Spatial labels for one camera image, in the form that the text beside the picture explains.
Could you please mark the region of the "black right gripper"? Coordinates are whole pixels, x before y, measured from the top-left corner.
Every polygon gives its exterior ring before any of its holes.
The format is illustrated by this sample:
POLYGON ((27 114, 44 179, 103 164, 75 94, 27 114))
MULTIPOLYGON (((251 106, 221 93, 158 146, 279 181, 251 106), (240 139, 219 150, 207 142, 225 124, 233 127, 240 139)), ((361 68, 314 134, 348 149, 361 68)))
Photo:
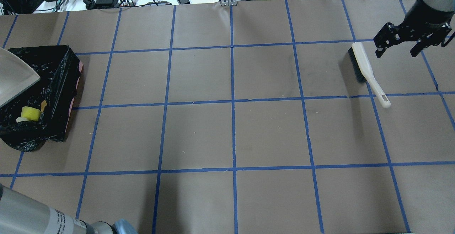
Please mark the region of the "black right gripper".
POLYGON ((416 0, 401 24, 385 23, 374 36, 376 57, 381 58, 386 49, 402 42, 416 41, 410 50, 412 57, 432 44, 450 43, 453 38, 450 37, 448 41, 445 38, 452 30, 450 21, 453 15, 453 9, 439 10, 424 0, 416 0))

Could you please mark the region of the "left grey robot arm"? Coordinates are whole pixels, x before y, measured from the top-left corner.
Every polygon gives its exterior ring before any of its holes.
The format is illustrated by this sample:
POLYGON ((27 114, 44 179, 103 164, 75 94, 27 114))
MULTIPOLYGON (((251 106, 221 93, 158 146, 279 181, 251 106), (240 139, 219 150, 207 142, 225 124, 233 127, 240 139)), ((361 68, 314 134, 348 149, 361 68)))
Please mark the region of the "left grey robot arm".
POLYGON ((93 224, 74 218, 8 187, 0 187, 2 234, 136 234, 125 219, 93 224))

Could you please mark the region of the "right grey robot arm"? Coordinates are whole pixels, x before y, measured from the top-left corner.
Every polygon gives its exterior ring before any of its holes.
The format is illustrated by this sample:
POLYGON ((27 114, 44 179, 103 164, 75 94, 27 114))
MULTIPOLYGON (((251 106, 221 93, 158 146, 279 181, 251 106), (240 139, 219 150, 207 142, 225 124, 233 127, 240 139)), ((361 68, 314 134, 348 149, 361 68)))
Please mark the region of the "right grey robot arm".
POLYGON ((414 41, 410 50, 416 57, 429 46, 446 47, 454 38, 454 34, 446 40, 452 30, 450 21, 454 16, 454 0, 416 0, 405 14, 399 25, 385 23, 374 37, 376 57, 381 58, 386 49, 403 42, 414 41))

